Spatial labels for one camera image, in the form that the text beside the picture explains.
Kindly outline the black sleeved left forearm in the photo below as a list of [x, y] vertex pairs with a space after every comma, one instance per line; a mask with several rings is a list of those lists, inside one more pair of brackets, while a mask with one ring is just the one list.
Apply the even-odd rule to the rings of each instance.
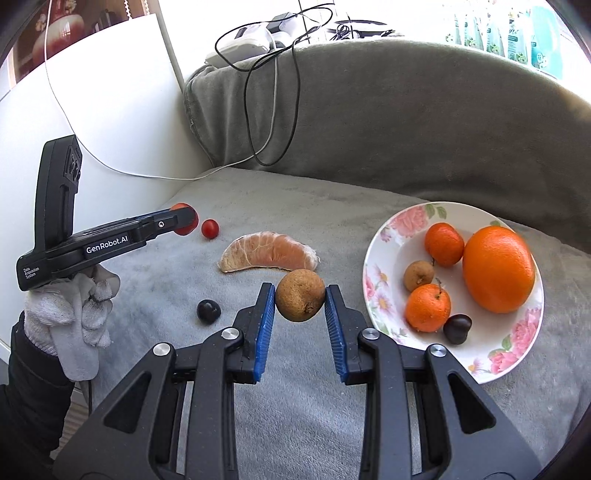
[[39, 349], [20, 316], [11, 332], [8, 382], [1, 386], [1, 477], [51, 479], [74, 383]]

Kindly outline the white gloved left hand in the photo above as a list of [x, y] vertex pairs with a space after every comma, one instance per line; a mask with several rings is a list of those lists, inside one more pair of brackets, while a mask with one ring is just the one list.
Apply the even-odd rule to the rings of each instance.
[[111, 344], [107, 326], [120, 278], [100, 265], [71, 279], [58, 279], [27, 293], [26, 337], [59, 360], [73, 382], [90, 381], [99, 370], [99, 351]]

